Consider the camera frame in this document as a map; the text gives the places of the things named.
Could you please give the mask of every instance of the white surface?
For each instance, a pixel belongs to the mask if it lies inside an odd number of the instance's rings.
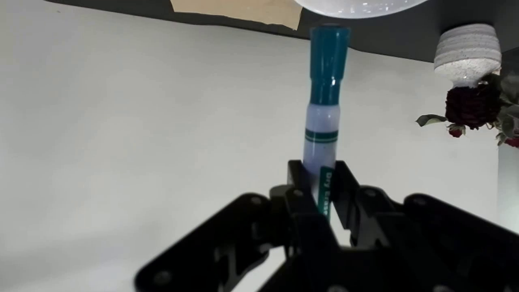
[[[427,0],[295,0],[310,12],[333,19],[376,19],[394,15]]]
[[[128,292],[143,262],[302,156],[305,41],[3,0],[0,43],[2,292]],[[339,158],[396,200],[490,216],[493,135],[415,126],[443,113],[433,66],[349,58]]]

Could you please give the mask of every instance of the white tabletop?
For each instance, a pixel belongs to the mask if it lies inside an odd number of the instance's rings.
[[[305,41],[2,2],[0,291],[128,292],[232,199],[284,184],[308,88]],[[339,155],[363,184],[492,215],[493,135],[414,122],[443,111],[430,64],[350,51],[341,103]]]

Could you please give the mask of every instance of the dark red object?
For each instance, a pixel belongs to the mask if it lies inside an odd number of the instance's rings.
[[[509,145],[509,147],[513,147],[513,148],[519,148],[519,139],[506,140],[505,143]]]
[[[448,93],[446,119],[470,131],[493,124],[501,109],[498,98],[500,92],[490,85],[454,88]]]
[[[454,137],[454,139],[461,139],[461,135],[464,135],[464,132],[459,131],[459,129],[451,129],[449,135]]]

